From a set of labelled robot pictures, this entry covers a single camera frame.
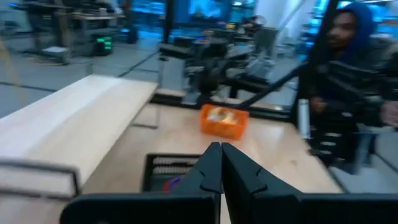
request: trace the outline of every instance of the orange basket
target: orange basket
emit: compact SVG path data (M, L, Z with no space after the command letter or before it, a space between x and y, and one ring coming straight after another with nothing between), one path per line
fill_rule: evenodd
M221 121L209 120L208 113L209 110L213 108L222 108L224 111L232 112L236 119L236 123L228 124ZM201 131L206 134L239 140L248 126L248 118L249 113L246 111L234 110L215 105L203 105L200 111Z

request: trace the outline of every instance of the wooden board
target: wooden board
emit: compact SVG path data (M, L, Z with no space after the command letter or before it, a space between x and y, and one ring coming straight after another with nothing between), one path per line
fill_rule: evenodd
M0 158L76 167L84 184L157 85L88 76L0 119ZM1 169L0 187L70 194L69 176Z
M153 124L154 108L154 105L146 106L136 122ZM139 192L147 153L200 154L213 141L228 141L200 132L199 111L162 106L161 115L158 130L137 127L126 130L88 179L85 194ZM307 154L308 146L290 124L251 119L243 139L232 143L303 192L341 192L321 162ZM221 223L228 224L224 198L222 205ZM62 206L55 202L9 198L0 200L0 217L4 213L4 222L8 224L54 224ZM21 211L29 216L20 215Z

